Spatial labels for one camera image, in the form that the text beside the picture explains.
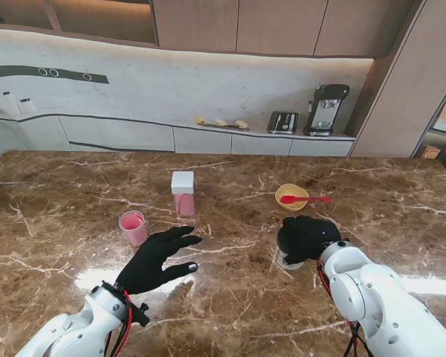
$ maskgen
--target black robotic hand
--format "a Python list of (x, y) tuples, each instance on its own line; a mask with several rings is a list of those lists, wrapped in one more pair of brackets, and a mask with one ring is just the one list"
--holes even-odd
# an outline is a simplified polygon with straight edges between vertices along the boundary
[(280, 248), (288, 255), (287, 264), (318, 259), (327, 245), (341, 240), (333, 222), (309, 216), (284, 218), (278, 233)]
[(197, 271), (198, 265), (193, 262), (162, 270), (165, 260), (180, 248), (201, 242), (200, 237), (185, 236), (192, 231), (193, 227), (175, 227), (150, 236), (124, 267), (116, 283), (129, 294), (140, 294)]

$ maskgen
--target red cable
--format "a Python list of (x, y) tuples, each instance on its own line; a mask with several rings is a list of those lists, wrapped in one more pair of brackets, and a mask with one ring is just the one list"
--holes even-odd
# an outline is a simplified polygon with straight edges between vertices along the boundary
[[(332, 299), (332, 301), (334, 301), (334, 298), (332, 297), (332, 293), (330, 291), (330, 286), (328, 285), (328, 283), (326, 281), (327, 276), (324, 273), (323, 268), (322, 268), (321, 257), (319, 257), (319, 259), (317, 260), (317, 272), (319, 273), (319, 277), (322, 280), (322, 284), (324, 285), (324, 288), (326, 289), (327, 294), (329, 294), (329, 297)], [(349, 325), (350, 332), (352, 332), (354, 329), (353, 323), (348, 320), (346, 320), (346, 321), (347, 321), (347, 324)], [(354, 340), (354, 356), (355, 357), (357, 357), (357, 347), (358, 347), (358, 339), (356, 338)]]
[[(129, 297), (129, 294), (127, 293), (126, 290), (123, 291), (124, 295), (126, 296), (126, 300), (127, 303), (130, 305), (131, 303), (131, 298)], [(132, 307), (129, 308), (129, 321), (127, 322), (127, 330), (126, 330), (126, 334), (124, 335), (124, 338), (122, 339), (122, 342), (119, 345), (119, 348), (116, 351), (115, 356), (117, 356), (120, 352), (120, 350), (122, 349), (122, 347), (124, 346), (124, 342), (126, 342), (127, 336), (131, 330), (131, 324), (132, 324)]]

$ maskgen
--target red spoon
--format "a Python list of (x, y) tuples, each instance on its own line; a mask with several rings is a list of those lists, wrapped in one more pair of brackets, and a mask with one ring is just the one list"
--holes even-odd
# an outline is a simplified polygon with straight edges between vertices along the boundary
[(296, 196), (283, 196), (280, 199), (281, 203), (291, 204), (295, 202), (309, 201), (309, 202), (332, 202), (329, 197), (296, 197)]

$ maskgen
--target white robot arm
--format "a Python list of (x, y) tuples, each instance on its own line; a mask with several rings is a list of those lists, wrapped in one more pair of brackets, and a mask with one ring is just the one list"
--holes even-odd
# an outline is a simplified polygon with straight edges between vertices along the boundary
[(320, 260), (337, 308), (360, 322), (374, 357), (446, 357), (446, 329), (391, 268), (345, 241), (332, 243)]
[[(346, 320), (360, 322), (374, 357), (446, 357), (446, 329), (391, 268), (345, 241), (329, 245), (320, 263), (337, 308)], [(109, 284), (95, 287), (79, 314), (51, 319), (17, 357), (104, 357), (106, 336), (128, 318), (118, 296)], [(145, 307), (132, 306), (130, 320), (145, 326)]]
[(105, 283), (96, 286), (85, 296), (80, 313), (61, 314), (49, 320), (16, 357), (104, 357), (106, 336), (128, 315), (126, 304), (109, 287)]

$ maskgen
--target coffee machine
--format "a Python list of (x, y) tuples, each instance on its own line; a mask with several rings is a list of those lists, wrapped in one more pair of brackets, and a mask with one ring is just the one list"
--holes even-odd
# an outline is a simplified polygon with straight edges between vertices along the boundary
[(309, 101), (309, 118), (304, 134), (330, 136), (342, 101), (349, 95), (350, 87), (345, 84), (320, 84)]

